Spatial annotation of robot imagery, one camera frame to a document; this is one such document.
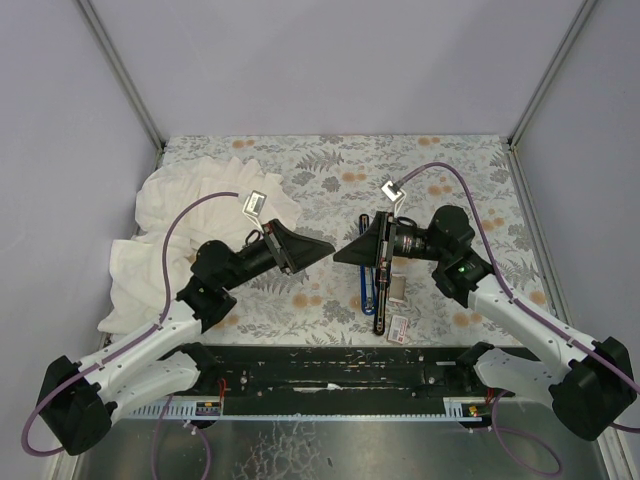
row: floral tablecloth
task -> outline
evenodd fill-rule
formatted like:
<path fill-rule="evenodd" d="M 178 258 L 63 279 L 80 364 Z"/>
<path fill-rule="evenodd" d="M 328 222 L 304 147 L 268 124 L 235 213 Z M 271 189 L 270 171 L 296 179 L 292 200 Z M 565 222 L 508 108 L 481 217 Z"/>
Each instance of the floral tablecloth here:
<path fill-rule="evenodd" d="M 380 191 L 426 162 L 457 168 L 473 192 L 483 226 L 507 279 L 544 305 L 527 229 L 497 136 L 256 136 L 172 137 L 163 164 L 203 155 L 243 161 L 255 158 L 266 172 L 284 176 L 283 188 L 300 203 L 297 232 L 342 248 L 358 234 L 357 218 L 392 206 Z M 443 169 L 431 169 L 405 186 L 402 215 L 426 227 L 436 208 L 462 206 L 461 186 Z M 479 236 L 474 248 L 484 255 Z M 389 305 L 388 322 L 409 319 L 406 345 L 466 346 L 518 342 L 497 325 L 444 298 L 431 279 L 430 262 L 396 258 L 393 272 L 406 275 L 406 302 Z M 372 333 L 372 317 L 360 310 L 358 267 L 326 258 L 287 277 L 273 270 L 233 290 L 238 305 L 204 335 L 207 343 L 396 345 Z"/>

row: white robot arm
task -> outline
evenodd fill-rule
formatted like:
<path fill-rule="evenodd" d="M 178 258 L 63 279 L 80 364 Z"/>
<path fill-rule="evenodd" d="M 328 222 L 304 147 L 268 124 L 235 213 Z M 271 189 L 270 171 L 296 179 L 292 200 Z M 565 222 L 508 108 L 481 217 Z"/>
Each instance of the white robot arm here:
<path fill-rule="evenodd" d="M 378 310 L 373 331 L 378 335 L 385 331 L 386 292 L 393 256 L 438 262 L 432 277 L 446 297 L 500 325 L 538 359 L 519 358 L 481 342 L 460 362 L 473 368 L 486 386 L 538 401 L 551 408 L 573 433 L 595 440 L 635 401 L 636 393 L 572 343 L 585 345 L 632 378 L 627 349 L 611 337 L 596 342 L 521 296 L 473 251 L 474 235 L 469 218 L 460 207 L 440 207 L 426 229 L 392 212 L 378 212 L 369 229 L 333 259 L 376 269 Z M 525 313 L 523 307 L 542 322 Z"/>
<path fill-rule="evenodd" d="M 236 304 L 229 290 L 276 266 L 296 273 L 335 251 L 329 243 L 287 230 L 278 220 L 261 230 L 262 239 L 237 253 L 217 240 L 202 245 L 191 267 L 193 276 L 160 317 L 162 322 L 150 322 L 75 363 L 63 356 L 49 365 L 38 402 L 60 393 L 40 416 L 67 453 L 88 450 L 116 421 L 153 400 L 204 379 L 217 380 L 213 355 L 191 342 Z M 72 378 L 77 380 L 62 387 Z"/>

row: gray wall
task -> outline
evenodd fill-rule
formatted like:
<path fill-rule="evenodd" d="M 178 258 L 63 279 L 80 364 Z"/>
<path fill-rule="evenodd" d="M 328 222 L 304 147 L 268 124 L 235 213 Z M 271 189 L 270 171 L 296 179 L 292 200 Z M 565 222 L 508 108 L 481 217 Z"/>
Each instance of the gray wall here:
<path fill-rule="evenodd" d="M 154 151 L 73 2 L 0 2 L 0 64 L 0 476 L 35 479 L 22 425 L 49 362 L 97 346 L 110 243 Z"/>
<path fill-rule="evenodd" d="M 94 3 L 164 135 L 506 135 L 581 1 Z"/>
<path fill-rule="evenodd" d="M 604 0 L 521 146 L 571 316 L 640 378 L 640 3 Z M 640 401 L 624 415 L 640 426 Z M 636 464 L 640 439 L 629 436 Z"/>

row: white cloth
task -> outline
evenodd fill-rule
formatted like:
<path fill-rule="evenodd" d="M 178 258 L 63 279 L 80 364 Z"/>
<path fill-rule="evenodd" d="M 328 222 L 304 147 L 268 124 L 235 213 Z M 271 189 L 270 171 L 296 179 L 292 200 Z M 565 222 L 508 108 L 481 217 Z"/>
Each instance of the white cloth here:
<path fill-rule="evenodd" d="M 237 192 L 243 197 L 258 190 L 267 195 L 260 219 L 278 218 L 294 230 L 302 208 L 284 194 L 281 182 L 281 175 L 264 174 L 256 160 L 243 165 L 235 157 L 229 162 L 202 157 L 153 173 L 136 198 L 136 221 L 146 233 L 131 240 L 115 240 L 111 247 L 109 273 L 113 278 L 114 308 L 98 330 L 129 333 L 158 316 L 165 298 L 162 243 L 175 217 L 197 199 L 221 191 Z M 187 284 L 191 277 L 190 258 L 204 242 L 222 240 L 238 251 L 254 228 L 243 215 L 242 201 L 237 198 L 214 198 L 191 210 L 169 241 L 167 264 L 172 298 Z"/>

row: purple cable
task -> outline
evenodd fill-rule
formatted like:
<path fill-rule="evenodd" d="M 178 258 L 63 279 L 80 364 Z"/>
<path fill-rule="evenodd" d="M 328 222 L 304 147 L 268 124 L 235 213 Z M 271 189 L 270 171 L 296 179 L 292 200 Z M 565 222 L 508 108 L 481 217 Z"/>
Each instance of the purple cable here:
<path fill-rule="evenodd" d="M 521 467 L 524 467 L 525 469 L 529 470 L 530 472 L 535 473 L 536 475 L 540 475 L 540 476 L 546 477 L 546 478 L 555 478 L 555 477 L 558 477 L 558 476 L 562 475 L 564 467 L 562 466 L 562 461 L 560 460 L 560 457 L 540 437 L 534 435 L 533 433 L 523 432 L 522 430 L 516 430 L 515 428 L 498 427 L 498 402 L 507 393 L 509 393 L 509 392 L 507 392 L 506 390 L 500 392 L 500 394 L 493 401 L 493 406 L 491 407 L 491 422 L 493 423 L 492 430 L 496 434 L 496 438 L 498 439 L 498 442 L 500 443 L 500 446 L 503 448 L 503 450 L 505 452 L 507 452 L 507 455 L 509 455 L 511 460 L 516 462 Z M 506 443 L 504 442 L 504 440 L 502 438 L 502 433 L 508 433 L 510 435 L 517 435 L 518 437 L 526 438 L 528 440 L 536 442 L 538 445 L 540 445 L 542 448 L 544 448 L 547 452 L 549 452 L 549 454 L 551 454 L 551 456 L 554 458 L 554 460 L 558 464 L 558 469 L 555 472 L 545 472 L 543 470 L 538 470 L 537 468 L 534 468 L 531 465 L 527 465 L 524 461 L 522 461 L 520 458 L 518 458 L 511 450 L 509 450 L 509 447 L 507 447 Z"/>
<path fill-rule="evenodd" d="M 162 419 L 169 410 L 171 400 L 173 400 L 173 395 L 169 395 L 169 398 L 167 398 L 164 407 L 162 407 L 162 411 L 160 412 L 160 416 L 158 417 L 158 421 L 156 423 L 155 431 L 153 432 L 153 440 L 151 441 L 151 475 L 153 475 L 153 480 L 159 479 L 158 471 L 156 470 L 156 465 L 158 463 L 158 432 L 160 432 L 160 424 L 162 423 Z M 204 443 L 204 449 L 207 452 L 207 463 L 204 467 L 204 473 L 202 474 L 202 480 L 205 480 L 209 475 L 209 469 L 211 468 L 211 446 L 209 445 L 209 441 L 207 440 L 207 436 L 204 434 L 204 432 L 197 427 L 193 428 L 195 428 L 196 433 L 202 439 L 202 442 Z"/>
<path fill-rule="evenodd" d="M 451 165 L 447 165 L 446 163 L 442 163 L 442 162 L 427 163 L 425 165 L 422 165 L 421 167 L 416 168 L 415 170 L 409 172 L 407 175 L 402 177 L 402 179 L 400 179 L 400 181 L 396 183 L 396 186 L 398 188 L 402 187 L 405 183 L 407 183 L 413 177 L 415 177 L 416 175 L 420 174 L 421 172 L 423 172 L 427 168 L 431 168 L 431 167 L 446 168 L 451 173 L 453 173 L 455 175 L 455 177 L 460 181 L 460 184 L 462 185 L 462 188 L 464 189 L 464 193 L 467 195 L 467 199 L 469 200 L 469 205 L 471 207 L 471 212 L 473 213 L 473 218 L 475 219 L 476 224 L 478 225 L 478 231 L 480 232 L 480 236 L 482 237 L 482 243 L 484 244 L 484 248 L 487 250 L 487 255 L 489 256 L 489 261 L 491 262 L 491 265 L 493 265 L 493 269 L 495 271 L 496 278 L 498 279 L 498 283 L 502 287 L 502 290 L 507 294 L 509 299 L 512 300 L 513 303 L 516 304 L 518 306 L 518 308 L 520 308 L 520 310 L 522 310 L 523 312 L 528 314 L 534 320 L 536 320 L 536 321 L 540 322 L 541 324 L 543 324 L 545 327 L 547 327 L 549 330 L 551 330 L 553 333 L 558 335 L 563 340 L 565 340 L 565 341 L 572 340 L 572 343 L 571 343 L 572 345 L 575 345 L 576 348 L 578 348 L 580 351 L 582 351 L 583 353 L 589 355 L 591 358 L 595 359 L 597 362 L 599 362 L 600 364 L 602 364 L 605 367 L 607 367 L 611 372 L 615 373 L 623 382 L 625 382 L 627 385 L 629 385 L 636 393 L 640 394 L 640 385 L 638 385 L 636 382 L 634 382 L 626 373 L 624 373 L 622 370 L 620 370 L 614 364 L 609 362 L 606 358 L 602 357 L 601 355 L 599 355 L 596 352 L 594 352 L 593 350 L 591 350 L 589 347 L 584 345 L 582 342 L 579 342 L 576 339 L 572 339 L 571 335 L 566 333 L 561 328 L 556 327 L 549 320 L 547 320 L 546 318 L 544 318 L 542 315 L 538 314 L 537 312 L 533 311 L 531 308 L 529 308 L 527 305 L 525 305 L 521 300 L 519 300 L 517 297 L 514 296 L 513 292 L 511 291 L 511 289 L 507 285 L 507 282 L 505 281 L 504 277 L 502 276 L 502 273 L 500 272 L 500 269 L 499 269 L 499 266 L 498 266 L 498 262 L 496 261 L 495 257 L 493 256 L 493 252 L 491 250 L 491 246 L 489 245 L 489 240 L 487 239 L 487 234 L 485 233 L 484 228 L 482 228 L 482 222 L 480 221 L 480 215 L 478 214 L 478 210 L 477 210 L 477 208 L 475 206 L 475 203 L 473 202 L 473 197 L 471 196 L 471 191 L 469 190 L 469 187 L 467 186 L 467 183 L 464 181 L 464 178 L 462 178 L 462 175 L 460 175 L 460 173 L 455 168 L 453 168 Z M 621 431 L 628 432 L 628 433 L 640 433 L 640 427 L 625 427 L 623 425 L 618 425 L 616 423 L 612 423 L 611 426 L 613 428 L 617 429 L 617 430 L 621 430 Z"/>
<path fill-rule="evenodd" d="M 180 212 L 178 216 L 175 218 L 175 220 L 173 221 L 173 223 L 171 224 L 171 226 L 169 226 L 169 230 L 167 230 L 167 234 L 164 237 L 164 243 L 162 244 L 162 278 L 164 279 L 165 303 L 164 303 L 164 308 L 162 309 L 162 313 L 160 314 L 158 324 L 154 324 L 149 328 L 149 330 L 144 332 L 138 338 L 126 344 L 124 347 L 116 350 L 112 354 L 106 356 L 104 358 L 103 364 L 113 361 L 123 353 L 131 350 L 133 347 L 135 347 L 136 345 L 140 344 L 141 342 L 149 338 L 149 336 L 158 329 L 158 325 L 162 324 L 162 322 L 164 322 L 164 320 L 167 318 L 167 315 L 169 314 L 169 308 L 171 306 L 171 285 L 169 284 L 169 269 L 167 267 L 167 250 L 169 249 L 169 239 L 171 238 L 173 231 L 178 226 L 178 222 L 180 222 L 180 220 L 182 220 L 187 213 L 189 213 L 191 210 L 193 210 L 195 207 L 197 207 L 201 203 L 204 203 L 207 200 L 211 200 L 212 198 L 217 198 L 217 197 L 238 197 L 238 194 L 236 192 L 218 192 L 218 193 L 211 193 L 209 195 L 205 195 L 204 197 L 199 198 L 198 200 L 193 202 L 191 205 L 185 208 L 182 212 Z M 31 412 L 31 414 L 27 418 L 27 421 L 25 422 L 24 427 L 22 428 L 22 435 L 20 436 L 22 449 L 26 453 L 34 457 L 50 457 L 51 455 L 56 455 L 57 453 L 60 453 L 64 450 L 63 447 L 54 448 L 53 450 L 36 450 L 35 448 L 33 448 L 29 444 L 29 431 L 31 430 L 31 426 L 33 425 L 33 422 L 35 421 L 36 417 L 40 414 L 40 412 L 42 412 L 44 407 L 46 407 L 51 402 L 51 400 L 53 400 L 57 395 L 59 395 L 60 392 L 64 391 L 67 387 L 74 384 L 78 380 L 96 371 L 98 368 L 100 368 L 100 365 L 96 363 L 94 365 L 91 365 L 87 369 L 83 370 L 82 372 L 77 373 L 70 379 L 62 382 L 60 385 L 54 388 L 51 391 L 51 393 L 49 393 L 46 397 L 42 399 L 40 403 L 38 403 L 38 405 L 36 405 L 36 408 L 33 410 L 33 412 Z"/>

